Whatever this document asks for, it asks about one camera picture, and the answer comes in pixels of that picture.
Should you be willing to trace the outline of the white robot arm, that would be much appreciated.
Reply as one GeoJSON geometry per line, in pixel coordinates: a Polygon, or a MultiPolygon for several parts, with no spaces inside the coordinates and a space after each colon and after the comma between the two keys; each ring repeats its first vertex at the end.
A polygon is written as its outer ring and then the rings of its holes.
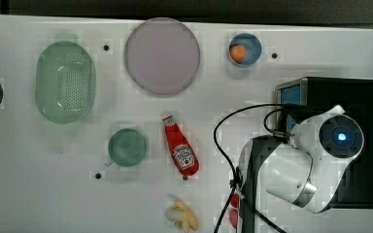
{"type": "Polygon", "coordinates": [[[360,126],[339,105],[295,124],[281,138],[250,139],[237,166],[238,190],[243,194],[237,232],[255,233],[264,194],[313,214],[325,211],[364,142],[360,126]]]}

